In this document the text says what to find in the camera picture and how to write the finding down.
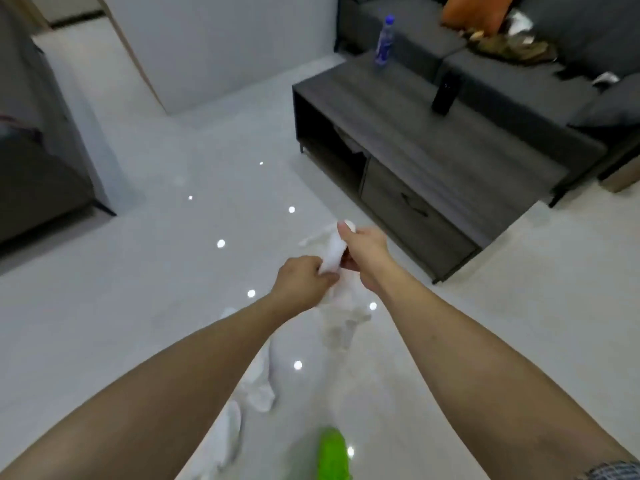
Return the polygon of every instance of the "table top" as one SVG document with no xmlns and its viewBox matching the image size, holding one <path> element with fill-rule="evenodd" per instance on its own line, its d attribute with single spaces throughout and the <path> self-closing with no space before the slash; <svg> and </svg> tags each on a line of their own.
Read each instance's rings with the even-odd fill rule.
<svg viewBox="0 0 640 480">
<path fill-rule="evenodd" d="M 566 169 L 455 101 L 432 112 L 437 87 L 368 52 L 293 89 L 453 225 L 484 248 Z"/>
</svg>

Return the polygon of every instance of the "human arm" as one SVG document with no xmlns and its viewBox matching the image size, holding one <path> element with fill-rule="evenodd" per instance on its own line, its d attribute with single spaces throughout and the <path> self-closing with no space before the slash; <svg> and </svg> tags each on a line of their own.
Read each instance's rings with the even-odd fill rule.
<svg viewBox="0 0 640 480">
<path fill-rule="evenodd" d="M 393 261 L 379 230 L 344 266 L 377 293 L 446 418 L 492 480 L 570 480 L 633 457 L 539 368 Z"/>
<path fill-rule="evenodd" d="M 57 423 L 0 480 L 173 480 L 271 334 L 338 275 L 289 259 L 271 292 L 141 363 Z"/>
</svg>

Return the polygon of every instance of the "orange cushion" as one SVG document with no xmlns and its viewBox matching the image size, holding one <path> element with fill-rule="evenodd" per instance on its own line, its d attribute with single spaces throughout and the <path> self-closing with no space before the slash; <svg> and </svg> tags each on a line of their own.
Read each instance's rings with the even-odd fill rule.
<svg viewBox="0 0 640 480">
<path fill-rule="evenodd" d="M 513 0 L 449 0 L 442 11 L 442 24 L 456 30 L 498 33 Z"/>
</svg>

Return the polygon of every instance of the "water bottle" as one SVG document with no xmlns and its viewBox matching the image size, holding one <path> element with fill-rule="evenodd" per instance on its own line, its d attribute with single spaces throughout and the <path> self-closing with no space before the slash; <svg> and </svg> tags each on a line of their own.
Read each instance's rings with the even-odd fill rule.
<svg viewBox="0 0 640 480">
<path fill-rule="evenodd" d="M 391 52 L 391 44 L 394 41 L 394 31 L 392 25 L 394 24 L 394 16 L 387 15 L 385 18 L 385 24 L 380 30 L 380 38 L 378 39 L 378 48 L 376 49 L 376 64 L 379 66 L 385 65 L 389 60 L 389 52 Z"/>
</svg>

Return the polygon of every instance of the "shiny floor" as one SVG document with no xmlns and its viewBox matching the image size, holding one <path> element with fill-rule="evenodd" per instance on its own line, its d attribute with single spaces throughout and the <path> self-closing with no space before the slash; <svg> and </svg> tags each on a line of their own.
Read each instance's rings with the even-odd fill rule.
<svg viewBox="0 0 640 480">
<path fill-rule="evenodd" d="M 86 216 L 0 260 L 0 467 L 128 369 L 224 308 L 267 293 L 302 238 L 338 218 L 371 223 L 300 154 L 294 135 L 291 84 L 339 57 L 169 117 L 107 20 L 40 44 L 100 192 L 119 215 Z M 554 210 L 536 204 L 434 287 L 532 359 L 635 454 L 639 236 L 640 188 L 612 195 L 590 184 Z M 398 247 L 392 252 L 428 282 Z M 310 478 L 327 424 L 352 446 L 356 479 L 486 477 L 383 306 L 344 354 L 328 352 L 315 318 L 310 312 L 275 334 L 278 401 L 267 415 L 247 412 L 241 451 L 223 478 Z"/>
</svg>

